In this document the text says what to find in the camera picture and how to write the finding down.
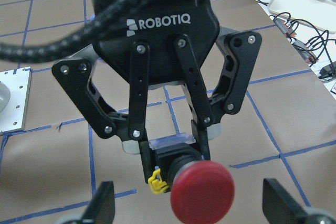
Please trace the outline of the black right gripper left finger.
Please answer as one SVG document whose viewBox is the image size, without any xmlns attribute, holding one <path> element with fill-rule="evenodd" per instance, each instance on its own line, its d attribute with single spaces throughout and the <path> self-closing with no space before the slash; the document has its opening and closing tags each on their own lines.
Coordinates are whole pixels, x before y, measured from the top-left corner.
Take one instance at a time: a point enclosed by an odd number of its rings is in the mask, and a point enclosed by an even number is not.
<svg viewBox="0 0 336 224">
<path fill-rule="evenodd" d="M 111 224 L 115 217 L 113 181 L 102 182 L 78 223 Z"/>
</svg>

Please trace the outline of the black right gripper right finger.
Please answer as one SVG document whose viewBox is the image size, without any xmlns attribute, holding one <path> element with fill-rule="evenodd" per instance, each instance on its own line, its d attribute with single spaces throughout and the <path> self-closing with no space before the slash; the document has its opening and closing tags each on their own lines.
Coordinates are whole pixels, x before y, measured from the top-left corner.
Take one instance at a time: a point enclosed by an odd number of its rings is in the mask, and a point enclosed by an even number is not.
<svg viewBox="0 0 336 224">
<path fill-rule="evenodd" d="M 311 223 L 311 217 L 274 178 L 263 180 L 262 210 L 268 223 Z"/>
</svg>

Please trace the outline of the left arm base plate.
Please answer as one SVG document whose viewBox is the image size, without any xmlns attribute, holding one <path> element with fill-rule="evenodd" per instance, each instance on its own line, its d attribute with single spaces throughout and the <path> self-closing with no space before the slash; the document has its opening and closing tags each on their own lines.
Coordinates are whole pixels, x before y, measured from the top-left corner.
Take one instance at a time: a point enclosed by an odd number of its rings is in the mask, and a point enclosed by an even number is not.
<svg viewBox="0 0 336 224">
<path fill-rule="evenodd" d="M 1 135 L 24 129 L 31 75 L 30 67 L 1 72 Z"/>
</svg>

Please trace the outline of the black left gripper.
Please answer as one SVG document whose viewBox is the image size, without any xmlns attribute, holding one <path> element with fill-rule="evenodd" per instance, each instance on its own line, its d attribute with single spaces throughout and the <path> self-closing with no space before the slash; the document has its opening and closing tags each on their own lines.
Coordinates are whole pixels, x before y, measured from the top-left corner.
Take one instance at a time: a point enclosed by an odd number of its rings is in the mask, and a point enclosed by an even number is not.
<svg viewBox="0 0 336 224">
<path fill-rule="evenodd" d="M 195 146 L 209 160 L 208 131 L 220 135 L 223 115 L 240 111 L 262 43 L 261 34 L 251 30 L 219 32 L 210 0 L 151 0 L 138 12 L 120 19 L 107 38 L 99 39 L 93 47 L 128 80 L 131 46 L 137 41 L 150 46 L 151 86 L 178 85 L 183 80 L 182 89 L 193 116 Z M 199 65 L 215 41 L 224 64 L 209 97 Z"/>
</svg>

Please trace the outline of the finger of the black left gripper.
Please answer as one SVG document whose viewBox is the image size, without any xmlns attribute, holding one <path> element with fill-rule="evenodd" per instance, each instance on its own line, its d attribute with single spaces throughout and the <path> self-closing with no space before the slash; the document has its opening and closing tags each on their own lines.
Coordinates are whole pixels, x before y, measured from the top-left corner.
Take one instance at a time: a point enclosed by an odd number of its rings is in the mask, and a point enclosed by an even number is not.
<svg viewBox="0 0 336 224">
<path fill-rule="evenodd" d="M 52 73 L 68 97 L 96 134 L 103 139 L 118 136 L 121 141 L 135 141 L 139 147 L 144 178 L 155 168 L 154 154 L 145 129 L 148 104 L 150 46 L 136 41 L 130 48 L 129 111 L 118 113 L 109 106 L 92 83 L 97 54 L 92 45 L 57 61 Z"/>
</svg>

